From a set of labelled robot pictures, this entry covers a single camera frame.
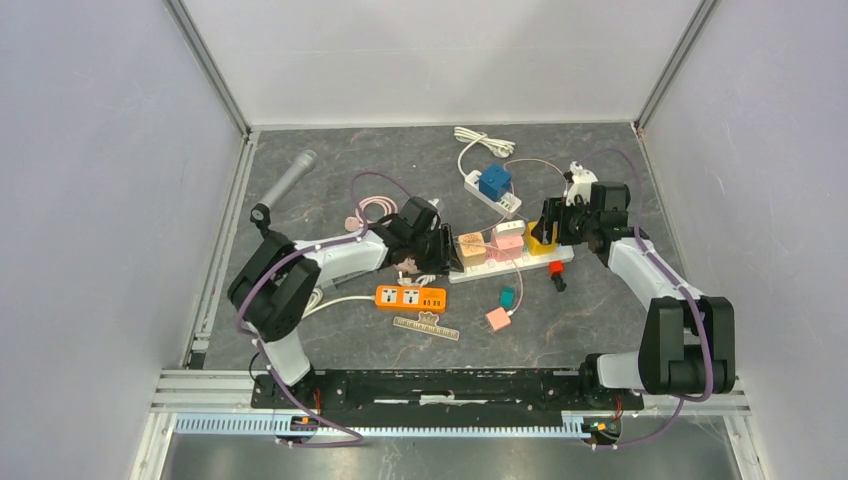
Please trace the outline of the tan dragon cube socket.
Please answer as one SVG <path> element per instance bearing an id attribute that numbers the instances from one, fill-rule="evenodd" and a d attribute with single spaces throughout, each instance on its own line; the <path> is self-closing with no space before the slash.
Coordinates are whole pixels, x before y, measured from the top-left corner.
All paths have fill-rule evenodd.
<path id="1" fill-rule="evenodd" d="M 458 252 L 464 262 L 479 264 L 485 261 L 487 248 L 481 232 L 459 235 L 456 242 Z"/>

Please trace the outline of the orange power strip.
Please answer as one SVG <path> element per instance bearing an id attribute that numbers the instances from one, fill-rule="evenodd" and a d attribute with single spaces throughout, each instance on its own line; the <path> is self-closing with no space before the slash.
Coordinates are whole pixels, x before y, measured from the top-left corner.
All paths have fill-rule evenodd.
<path id="1" fill-rule="evenodd" d="M 435 287 L 381 285 L 375 292 L 375 305 L 385 311 L 441 314 L 447 309 L 447 291 Z"/>

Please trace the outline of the pink cube charger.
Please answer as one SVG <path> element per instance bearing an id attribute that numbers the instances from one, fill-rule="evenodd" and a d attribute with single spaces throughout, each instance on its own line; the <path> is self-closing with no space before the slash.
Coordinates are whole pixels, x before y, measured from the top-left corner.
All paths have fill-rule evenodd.
<path id="1" fill-rule="evenodd" d="M 498 332 L 511 325 L 510 311 L 498 307 L 485 315 L 486 321 L 493 332 Z"/>

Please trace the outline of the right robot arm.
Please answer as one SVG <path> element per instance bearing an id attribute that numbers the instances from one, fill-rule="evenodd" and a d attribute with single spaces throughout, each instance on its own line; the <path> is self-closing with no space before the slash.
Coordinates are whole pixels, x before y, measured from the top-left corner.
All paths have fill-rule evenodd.
<path id="1" fill-rule="evenodd" d="M 584 245 L 617 275 L 646 311 L 639 348 L 587 358 L 580 400 L 602 408 L 618 390 L 703 402 L 736 382 L 731 302 L 692 286 L 665 261 L 640 226 L 642 183 L 601 181 L 582 161 L 563 175 L 563 195 L 544 201 L 532 237 L 543 245 Z"/>

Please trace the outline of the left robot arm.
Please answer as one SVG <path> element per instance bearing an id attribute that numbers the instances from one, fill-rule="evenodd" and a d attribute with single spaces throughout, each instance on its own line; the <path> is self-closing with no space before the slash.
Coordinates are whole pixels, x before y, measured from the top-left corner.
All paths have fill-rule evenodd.
<path id="1" fill-rule="evenodd" d="M 299 170 L 285 173 L 254 205 L 251 221 L 262 242 L 227 292 L 237 310 L 237 328 L 257 340 L 276 377 L 276 394 L 295 408 L 314 394 L 314 381 L 307 375 L 312 365 L 298 327 L 316 286 L 402 265 L 437 276 L 462 268 L 450 225 L 418 196 L 409 196 L 399 212 L 341 236 L 296 242 L 271 229 L 271 208 L 304 175 Z"/>

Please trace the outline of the long white power strip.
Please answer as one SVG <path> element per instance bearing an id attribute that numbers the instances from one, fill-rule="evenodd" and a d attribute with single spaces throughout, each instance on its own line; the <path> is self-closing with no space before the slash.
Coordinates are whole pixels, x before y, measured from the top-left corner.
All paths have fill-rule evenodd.
<path id="1" fill-rule="evenodd" d="M 485 261 L 479 265 L 467 266 L 462 272 L 450 272 L 448 281 L 451 284 L 460 284 L 485 278 L 500 276 L 509 273 L 516 273 L 518 270 L 533 270 L 547 268 L 548 264 L 553 261 L 561 260 L 563 263 L 572 261 L 574 258 L 573 248 L 570 246 L 557 246 L 554 253 L 534 257 L 528 254 L 524 249 L 523 255 L 519 259 L 506 262 L 497 262 L 494 259 L 494 254 L 489 251 L 486 254 Z"/>

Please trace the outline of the yellow cube socket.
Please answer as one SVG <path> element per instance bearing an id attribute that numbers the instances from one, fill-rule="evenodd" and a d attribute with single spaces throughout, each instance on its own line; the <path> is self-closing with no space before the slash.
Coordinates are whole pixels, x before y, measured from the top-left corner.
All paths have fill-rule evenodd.
<path id="1" fill-rule="evenodd" d="M 539 240 L 532 236 L 532 230 L 536 225 L 536 222 L 529 222 L 523 235 L 524 244 L 528 254 L 538 257 L 554 253 L 557 249 L 557 245 L 555 243 L 542 244 Z"/>

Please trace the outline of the white adapter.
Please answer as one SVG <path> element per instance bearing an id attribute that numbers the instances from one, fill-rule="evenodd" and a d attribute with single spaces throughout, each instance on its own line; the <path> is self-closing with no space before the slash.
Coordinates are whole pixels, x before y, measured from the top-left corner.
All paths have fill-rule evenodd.
<path id="1" fill-rule="evenodd" d="M 510 238 L 521 237 L 526 231 L 526 222 L 523 220 L 513 220 L 502 222 L 493 227 L 491 236 L 493 238 Z"/>

